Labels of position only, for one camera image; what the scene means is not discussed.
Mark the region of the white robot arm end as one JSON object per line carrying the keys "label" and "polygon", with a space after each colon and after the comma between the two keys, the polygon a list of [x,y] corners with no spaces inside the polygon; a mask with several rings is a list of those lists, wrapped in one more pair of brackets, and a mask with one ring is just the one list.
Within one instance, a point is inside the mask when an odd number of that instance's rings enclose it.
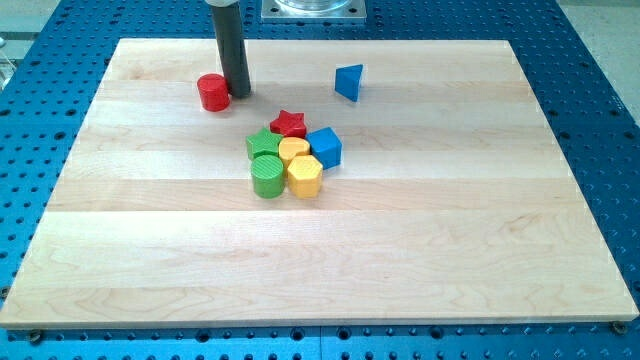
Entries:
{"label": "white robot arm end", "polygon": [[214,7],[228,7],[237,4],[239,0],[205,0],[205,2]]}

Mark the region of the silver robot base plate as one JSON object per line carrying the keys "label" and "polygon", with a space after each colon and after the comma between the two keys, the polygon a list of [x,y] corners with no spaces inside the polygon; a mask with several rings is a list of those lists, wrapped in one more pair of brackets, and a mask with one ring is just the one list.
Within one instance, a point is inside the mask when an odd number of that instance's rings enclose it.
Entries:
{"label": "silver robot base plate", "polygon": [[365,22],[365,0],[262,0],[264,23]]}

